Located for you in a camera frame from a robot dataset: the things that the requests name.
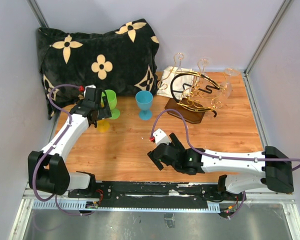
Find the gold and black wine glass rack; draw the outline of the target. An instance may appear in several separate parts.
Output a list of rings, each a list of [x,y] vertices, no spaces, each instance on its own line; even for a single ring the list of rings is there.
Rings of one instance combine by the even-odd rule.
[[[182,72],[175,73],[175,59],[177,56],[184,54],[181,52],[173,56],[174,65],[167,67],[157,83],[157,95],[170,98],[172,101],[171,109],[177,111],[185,111],[183,116],[185,119],[191,114],[200,114],[203,116],[205,113],[213,113],[213,117],[217,116],[217,110],[223,107],[223,102],[226,99],[220,97],[220,84],[225,80],[218,83],[210,76],[200,75],[210,81],[204,89],[195,89],[194,76],[199,73],[199,70],[191,68],[182,68]]]

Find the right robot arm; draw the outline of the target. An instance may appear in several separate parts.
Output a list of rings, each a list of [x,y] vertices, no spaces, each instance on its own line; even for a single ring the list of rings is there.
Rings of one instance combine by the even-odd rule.
[[[259,188],[286,194],[294,191],[292,163],[274,146],[250,153],[186,149],[174,133],[167,135],[161,129],[153,133],[150,141],[156,147],[147,155],[159,170],[172,166],[187,175],[223,172],[216,188],[222,200]]]

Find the tall clear champagne flute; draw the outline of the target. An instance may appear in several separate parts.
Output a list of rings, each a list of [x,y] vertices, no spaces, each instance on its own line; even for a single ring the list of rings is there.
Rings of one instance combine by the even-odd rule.
[[[220,84],[219,95],[221,99],[227,99],[232,92],[232,80],[237,77],[240,71],[234,67],[227,67],[223,71],[224,81]]]

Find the brown tinted clear goblet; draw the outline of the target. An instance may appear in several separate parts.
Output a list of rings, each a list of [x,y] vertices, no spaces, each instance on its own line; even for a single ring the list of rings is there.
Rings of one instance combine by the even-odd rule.
[[[182,66],[182,60],[183,60],[183,56],[182,55],[178,55],[178,56],[176,56],[175,57],[175,73],[178,73],[178,72],[182,72],[183,70],[182,70],[182,68],[181,68],[181,66]]]

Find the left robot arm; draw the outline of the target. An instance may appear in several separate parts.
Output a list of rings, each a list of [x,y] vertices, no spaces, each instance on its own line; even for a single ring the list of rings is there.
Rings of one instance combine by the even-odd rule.
[[[112,116],[107,94],[95,85],[76,86],[83,93],[83,99],[66,111],[50,100],[57,110],[67,114],[67,120],[54,138],[40,151],[28,155],[28,183],[34,195],[39,192],[53,196],[62,196],[67,191],[79,190],[86,198],[97,193],[95,175],[88,172],[69,172],[66,166],[67,157],[79,137],[91,126]]]

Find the short clear wine glass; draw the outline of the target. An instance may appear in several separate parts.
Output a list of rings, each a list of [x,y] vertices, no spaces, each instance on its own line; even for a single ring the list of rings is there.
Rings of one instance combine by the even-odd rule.
[[[201,75],[205,75],[206,77],[208,76],[206,73],[206,67],[208,65],[209,65],[209,59],[207,57],[203,57],[197,62],[198,73],[193,78],[194,88],[197,90],[204,89],[207,85],[211,83],[206,78],[200,77]]]

